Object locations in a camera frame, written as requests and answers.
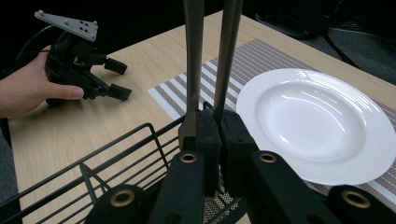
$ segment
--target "hand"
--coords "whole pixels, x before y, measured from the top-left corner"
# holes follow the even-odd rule
[[[78,100],[83,97],[84,90],[80,87],[49,82],[50,73],[45,69],[47,56],[47,52],[39,53],[30,63],[0,80],[0,118],[23,116],[48,98]]]

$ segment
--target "wooden table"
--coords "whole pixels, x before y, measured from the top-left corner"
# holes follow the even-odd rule
[[[205,18],[203,62],[219,56],[221,16],[219,12]],[[242,17],[236,46],[255,38],[322,73],[346,81],[378,102],[396,109],[394,85]],[[23,118],[9,120],[19,191],[28,189],[142,123],[150,122],[159,129],[172,121],[148,89],[187,70],[185,27],[177,27],[108,56],[126,63],[129,66],[126,73],[119,76],[102,66],[94,67],[92,73],[108,84],[132,89],[127,101],[98,97],[68,102],[55,108],[43,104]],[[170,132],[165,138],[170,139],[176,134]],[[96,162],[99,164],[107,158],[106,154],[99,155]],[[74,173],[67,178],[75,178]],[[30,200],[36,199],[24,199],[22,207]]]

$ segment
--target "screw hole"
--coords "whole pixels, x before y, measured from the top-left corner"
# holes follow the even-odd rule
[[[353,206],[359,208],[368,208],[371,206],[370,200],[359,192],[353,190],[344,190],[341,195],[347,203]]]
[[[260,160],[264,161],[264,162],[276,162],[276,157],[272,154],[269,153],[262,153],[260,155]]]
[[[115,207],[123,207],[134,200],[134,192],[130,189],[118,190],[111,196],[110,203]]]
[[[187,154],[182,155],[180,157],[180,160],[185,162],[185,163],[192,163],[192,162],[197,161],[198,158],[197,158],[197,156],[195,156],[193,154],[187,153]]]

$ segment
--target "striped placemat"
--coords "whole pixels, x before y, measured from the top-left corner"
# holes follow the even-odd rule
[[[203,102],[213,105],[216,86],[216,73],[218,58],[210,60],[202,65],[200,108]],[[230,74],[225,108],[235,111],[236,100],[239,92],[255,76],[274,69],[300,68],[316,70],[302,63],[288,54],[275,49],[259,39],[254,39],[234,51],[233,67]],[[172,78],[154,88],[149,93],[169,114],[172,119],[178,119],[185,114],[186,108],[186,73]],[[393,127],[396,129],[396,111],[392,108],[376,102],[387,114]],[[329,186],[305,182],[310,188],[327,195]],[[370,192],[382,203],[396,212],[396,162],[389,170],[378,179],[358,187]]]

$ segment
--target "black wire basket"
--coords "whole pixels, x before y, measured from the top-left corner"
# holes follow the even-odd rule
[[[150,123],[142,124],[24,190],[0,204],[1,223],[83,223],[111,188],[122,184],[136,185],[144,191],[160,188],[173,156],[179,152],[177,136],[170,140],[163,136],[174,132],[183,119],[158,131]],[[102,153],[107,153],[108,160],[98,163],[96,158]],[[120,170],[114,166],[118,163],[120,167],[120,162],[128,165]],[[37,195],[39,200],[26,204]],[[205,200],[203,220],[235,223],[245,213],[245,201],[223,191]]]

